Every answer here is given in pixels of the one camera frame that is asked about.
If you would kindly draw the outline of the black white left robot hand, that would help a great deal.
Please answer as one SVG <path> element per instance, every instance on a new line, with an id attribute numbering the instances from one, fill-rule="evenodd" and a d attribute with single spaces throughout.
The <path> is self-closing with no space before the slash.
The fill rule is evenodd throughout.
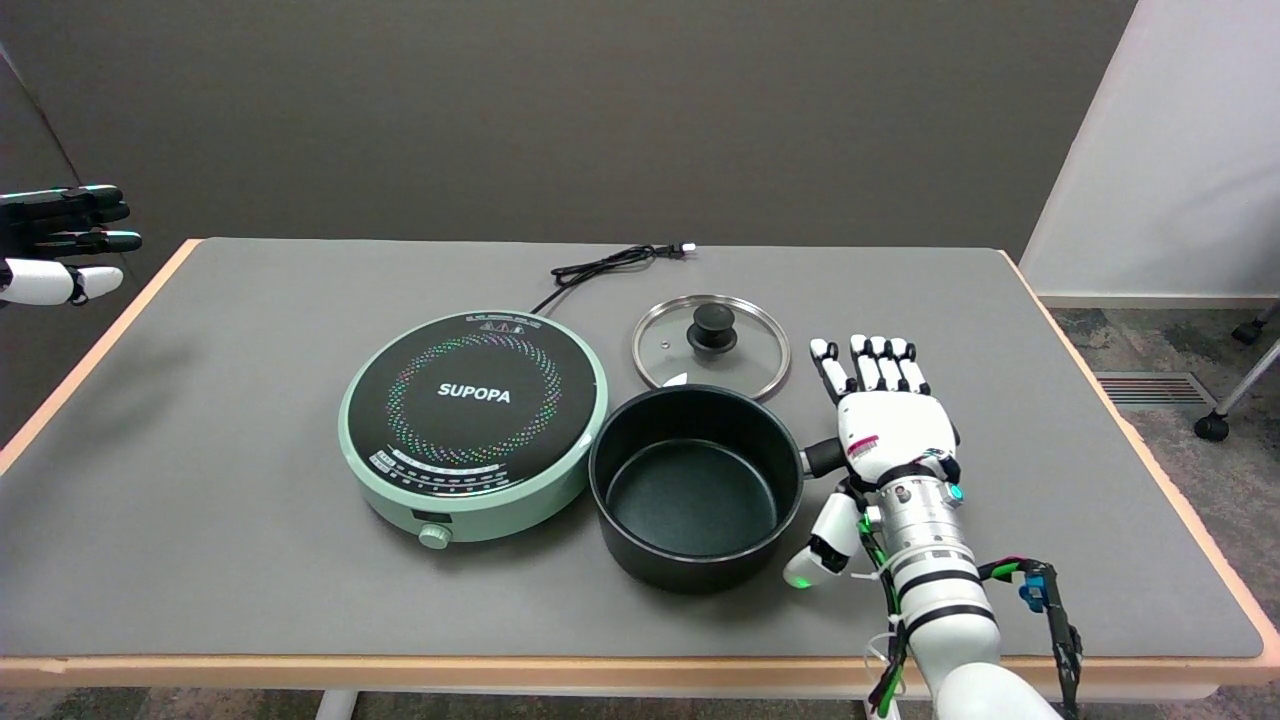
<path id="1" fill-rule="evenodd" d="M 131 209 L 114 184 L 4 193 L 1 197 L 1 300 L 29 306 L 82 306 L 118 290 L 125 272 L 65 260 L 123 255 L 142 246 L 140 233 L 109 225 Z"/>

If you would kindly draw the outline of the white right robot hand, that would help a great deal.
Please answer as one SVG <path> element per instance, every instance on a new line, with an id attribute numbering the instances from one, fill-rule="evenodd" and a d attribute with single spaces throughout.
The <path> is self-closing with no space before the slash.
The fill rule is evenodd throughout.
<path id="1" fill-rule="evenodd" d="M 874 527 L 867 519 L 878 506 L 882 523 L 896 512 L 914 519 L 925 509 L 954 509 L 963 502 L 957 432 L 916 361 L 915 346 L 902 338 L 854 334 L 854 374 L 838 360 L 838 346 L 823 338 L 809 354 L 835 404 L 836 436 L 805 448 L 813 478 L 845 469 L 823 503 L 806 543 L 783 568 L 785 582 L 808 589 L 845 573 Z"/>

